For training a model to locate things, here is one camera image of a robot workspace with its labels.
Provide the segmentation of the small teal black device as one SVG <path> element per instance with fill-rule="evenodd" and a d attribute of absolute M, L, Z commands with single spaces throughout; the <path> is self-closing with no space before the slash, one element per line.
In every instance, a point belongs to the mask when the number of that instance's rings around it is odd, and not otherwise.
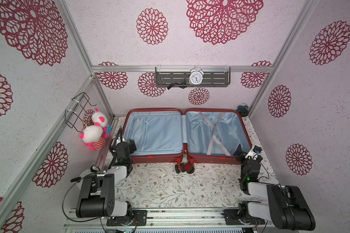
<path fill-rule="evenodd" d="M 247 117 L 249 115 L 249 107 L 245 103 L 240 104 L 236 111 L 239 113 L 240 117 Z"/>

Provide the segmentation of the red hard-shell suitcase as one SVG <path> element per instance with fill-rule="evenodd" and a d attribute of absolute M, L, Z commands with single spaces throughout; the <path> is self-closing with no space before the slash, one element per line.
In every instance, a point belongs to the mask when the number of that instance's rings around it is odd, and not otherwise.
<path fill-rule="evenodd" d="M 131 110 L 123 138 L 133 140 L 134 164 L 189 163 L 239 164 L 238 149 L 249 152 L 252 143 L 238 112 L 229 109 L 143 108 Z"/>

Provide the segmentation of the floral patterned table mat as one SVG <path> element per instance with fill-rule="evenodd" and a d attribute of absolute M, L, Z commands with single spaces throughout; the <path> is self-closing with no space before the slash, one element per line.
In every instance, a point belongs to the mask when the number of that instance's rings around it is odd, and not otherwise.
<path fill-rule="evenodd" d="M 195 164 L 192 174 L 176 173 L 173 163 L 135 164 L 116 185 L 115 197 L 135 208 L 236 207 L 259 201 L 240 189 L 239 165 Z"/>

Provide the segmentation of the upper white pink plush toy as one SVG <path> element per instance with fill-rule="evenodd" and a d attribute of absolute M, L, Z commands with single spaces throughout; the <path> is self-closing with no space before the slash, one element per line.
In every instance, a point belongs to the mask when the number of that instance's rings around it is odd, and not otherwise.
<path fill-rule="evenodd" d="M 100 126 L 103 129 L 103 137 L 106 138 L 110 135 L 112 127 L 108 123 L 108 118 L 105 114 L 100 112 L 97 108 L 91 116 L 91 120 L 95 126 Z"/>

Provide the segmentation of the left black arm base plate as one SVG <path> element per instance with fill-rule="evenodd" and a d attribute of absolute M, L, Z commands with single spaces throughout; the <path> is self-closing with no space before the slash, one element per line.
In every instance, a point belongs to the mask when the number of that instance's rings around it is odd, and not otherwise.
<path fill-rule="evenodd" d="M 147 220 L 146 210 L 128 209 L 125 216 L 109 217 L 107 226 L 109 227 L 123 227 L 123 226 L 145 226 Z"/>

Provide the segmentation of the white pink plush toy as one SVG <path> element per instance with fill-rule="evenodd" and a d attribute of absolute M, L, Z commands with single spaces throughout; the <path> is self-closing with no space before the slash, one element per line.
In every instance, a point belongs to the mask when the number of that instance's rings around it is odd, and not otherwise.
<path fill-rule="evenodd" d="M 79 138 L 83 143 L 93 151 L 102 149 L 109 136 L 107 133 L 107 127 L 102 128 L 100 124 L 87 126 L 80 134 Z"/>
<path fill-rule="evenodd" d="M 110 135 L 112 127 L 108 123 L 108 118 L 105 114 L 100 112 L 97 108 L 91 116 L 91 120 L 95 126 L 100 126 L 103 129 L 103 137 L 106 138 Z"/>

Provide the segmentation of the grey metal wall shelf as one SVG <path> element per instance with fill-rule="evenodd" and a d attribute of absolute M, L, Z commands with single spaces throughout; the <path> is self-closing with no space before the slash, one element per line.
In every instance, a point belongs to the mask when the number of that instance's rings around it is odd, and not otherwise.
<path fill-rule="evenodd" d="M 190 71 L 194 68 L 201 68 L 204 72 L 203 82 L 200 85 L 189 83 Z M 167 89 L 180 87 L 227 87 L 230 84 L 229 67 L 155 67 L 155 83 L 157 87 Z"/>

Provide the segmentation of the white alarm clock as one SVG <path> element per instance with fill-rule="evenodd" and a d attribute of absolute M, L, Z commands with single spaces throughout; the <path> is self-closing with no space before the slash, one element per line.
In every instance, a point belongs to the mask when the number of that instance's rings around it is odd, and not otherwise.
<path fill-rule="evenodd" d="M 203 82 L 204 72 L 201 68 L 194 68 L 190 71 L 189 83 L 192 85 L 200 85 Z"/>

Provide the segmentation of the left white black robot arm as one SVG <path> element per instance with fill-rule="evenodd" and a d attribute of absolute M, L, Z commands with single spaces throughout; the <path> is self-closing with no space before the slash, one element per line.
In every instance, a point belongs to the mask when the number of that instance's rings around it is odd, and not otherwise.
<path fill-rule="evenodd" d="M 116 200 L 115 185 L 132 172 L 131 154 L 136 150 L 134 140 L 121 139 L 111 147 L 113 160 L 107 171 L 83 176 L 76 204 L 78 218 L 113 217 L 121 225 L 134 221 L 131 203 Z"/>

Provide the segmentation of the grey husky plush toy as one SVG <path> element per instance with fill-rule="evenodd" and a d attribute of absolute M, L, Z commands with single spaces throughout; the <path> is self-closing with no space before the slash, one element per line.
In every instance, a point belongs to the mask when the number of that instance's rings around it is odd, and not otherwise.
<path fill-rule="evenodd" d="M 76 183 L 76 186 L 80 189 L 82 187 L 82 183 L 85 177 L 88 175 L 103 175 L 104 172 L 101 171 L 101 169 L 95 165 L 92 165 L 89 169 L 83 171 L 78 177 L 72 178 L 70 180 L 71 183 Z"/>

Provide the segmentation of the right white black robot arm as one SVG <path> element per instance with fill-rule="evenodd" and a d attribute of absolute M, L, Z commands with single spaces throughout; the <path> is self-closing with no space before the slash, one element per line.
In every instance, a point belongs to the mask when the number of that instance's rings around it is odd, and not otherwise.
<path fill-rule="evenodd" d="M 297 186 L 282 186 L 259 181 L 262 148 L 254 146 L 244 152 L 238 145 L 233 154 L 241 163 L 240 189 L 248 195 L 259 197 L 267 203 L 247 202 L 239 204 L 238 219 L 243 224 L 272 222 L 278 229 L 313 231 L 315 218 Z"/>

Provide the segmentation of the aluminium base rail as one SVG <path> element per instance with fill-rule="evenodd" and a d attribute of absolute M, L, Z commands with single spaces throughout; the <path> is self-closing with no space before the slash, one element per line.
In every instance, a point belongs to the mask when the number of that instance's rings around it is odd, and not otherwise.
<path fill-rule="evenodd" d="M 271 222 L 265 225 L 226 225 L 222 213 L 228 208 L 137 208 L 146 210 L 145 226 L 109 227 L 103 217 L 89 222 L 66 220 L 63 233 L 277 233 Z"/>

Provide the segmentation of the lower white pink plush toy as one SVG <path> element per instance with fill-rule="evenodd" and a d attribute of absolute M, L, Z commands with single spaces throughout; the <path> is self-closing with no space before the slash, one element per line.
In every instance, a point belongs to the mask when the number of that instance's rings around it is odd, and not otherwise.
<path fill-rule="evenodd" d="M 109 136 L 107 133 L 107 127 L 102 128 L 100 124 L 87 126 L 80 134 L 79 138 L 83 143 L 93 151 L 102 149 Z"/>

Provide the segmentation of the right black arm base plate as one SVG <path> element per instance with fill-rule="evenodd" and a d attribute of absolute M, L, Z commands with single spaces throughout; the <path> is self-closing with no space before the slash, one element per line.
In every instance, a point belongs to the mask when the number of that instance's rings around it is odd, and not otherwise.
<path fill-rule="evenodd" d="M 226 225 L 265 225 L 266 221 L 261 218 L 250 216 L 247 210 L 225 209 L 222 213 Z"/>

